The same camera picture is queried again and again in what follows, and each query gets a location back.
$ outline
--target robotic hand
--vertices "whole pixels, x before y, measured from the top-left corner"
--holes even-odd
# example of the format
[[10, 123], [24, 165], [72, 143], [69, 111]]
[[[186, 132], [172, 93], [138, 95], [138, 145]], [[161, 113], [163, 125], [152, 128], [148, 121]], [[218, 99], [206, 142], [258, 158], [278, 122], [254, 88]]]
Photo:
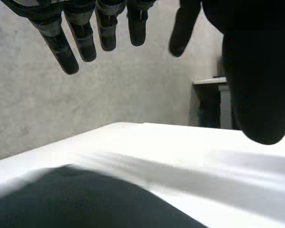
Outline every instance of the robotic hand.
[[180, 0], [169, 47], [176, 57], [189, 42], [201, 1], [224, 34], [223, 67], [241, 130], [262, 144], [279, 142], [285, 135], [285, 0]]
[[[96, 12], [101, 46], [116, 46], [117, 16], [127, 6], [131, 43], [142, 45], [148, 9], [156, 0], [1, 0], [40, 31], [67, 74], [78, 63], [61, 28], [64, 11], [82, 59], [96, 58], [90, 18]], [[285, 135], [285, 0], [180, 0], [170, 52], [184, 52], [201, 9], [224, 34], [223, 65], [236, 120], [252, 140], [274, 144]]]
[[75, 74], [77, 60], [61, 28], [61, 13], [72, 31], [81, 58], [91, 62], [96, 58], [90, 19], [95, 10], [101, 47], [112, 51], [116, 47], [117, 16], [128, 7], [131, 42], [140, 46], [145, 41], [148, 9], [155, 0], [1, 0], [17, 15], [28, 18], [39, 30], [61, 68]]

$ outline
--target black object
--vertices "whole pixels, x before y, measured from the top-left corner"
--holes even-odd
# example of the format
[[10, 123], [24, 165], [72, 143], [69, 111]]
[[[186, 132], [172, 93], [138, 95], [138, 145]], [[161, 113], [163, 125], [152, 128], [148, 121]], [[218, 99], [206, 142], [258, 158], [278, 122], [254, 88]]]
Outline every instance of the black object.
[[117, 16], [126, 6], [125, 0], [97, 0], [96, 18], [101, 47], [104, 51], [116, 48]]
[[[78, 63], [61, 28], [64, 11], [79, 54], [85, 62], [96, 59], [90, 19], [95, 10], [101, 47], [116, 47], [117, 16], [126, 7], [126, 0], [1, 0], [21, 17], [28, 18], [39, 30], [61, 68], [69, 75], [79, 70]], [[147, 10], [155, 0], [130, 0], [129, 30], [131, 42], [139, 46], [145, 41]]]
[[0, 228], [205, 228], [137, 185], [60, 167], [0, 199]]
[[90, 19], [95, 8], [96, 0], [66, 1], [64, 13], [79, 54], [83, 61], [91, 62], [96, 59], [96, 49]]
[[[200, 0], [180, 0], [170, 52], [182, 55]], [[238, 128], [275, 144], [285, 135], [285, 0], [202, 0], [207, 19], [224, 34], [223, 67]]]
[[128, 25], [132, 45], [141, 46], [146, 40], [148, 9], [156, 0], [128, 0]]
[[61, 68], [68, 75], [78, 72], [77, 60], [61, 28], [61, 17], [49, 21], [31, 20], [51, 49]]

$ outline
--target desk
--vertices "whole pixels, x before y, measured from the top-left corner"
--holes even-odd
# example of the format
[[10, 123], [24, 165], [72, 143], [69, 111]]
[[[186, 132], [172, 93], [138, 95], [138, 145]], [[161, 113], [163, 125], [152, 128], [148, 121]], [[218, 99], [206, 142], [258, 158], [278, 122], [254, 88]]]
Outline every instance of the desk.
[[265, 146], [240, 131], [114, 123], [1, 160], [0, 185], [70, 163], [136, 183], [210, 228], [285, 228], [285, 138]]

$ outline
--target wall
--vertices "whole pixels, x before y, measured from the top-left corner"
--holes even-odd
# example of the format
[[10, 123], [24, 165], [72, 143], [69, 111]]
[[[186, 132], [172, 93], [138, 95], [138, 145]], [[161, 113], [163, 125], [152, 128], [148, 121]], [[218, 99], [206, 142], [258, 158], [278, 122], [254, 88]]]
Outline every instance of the wall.
[[149, 12], [147, 39], [132, 47], [126, 12], [119, 16], [117, 48], [64, 74], [36, 29], [0, 2], [0, 159], [114, 122], [188, 124], [195, 78], [217, 74], [221, 34], [201, 14], [186, 53], [168, 53], [178, 3], [159, 1]]

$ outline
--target white table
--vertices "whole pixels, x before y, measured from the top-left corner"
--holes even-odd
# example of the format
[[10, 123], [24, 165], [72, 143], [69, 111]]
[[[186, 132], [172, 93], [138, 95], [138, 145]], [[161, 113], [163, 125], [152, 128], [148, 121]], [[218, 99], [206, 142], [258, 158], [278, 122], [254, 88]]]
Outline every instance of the white table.
[[285, 138], [265, 146], [239, 131], [115, 123], [1, 160], [0, 193], [70, 163], [136, 183], [210, 228], [285, 228]]

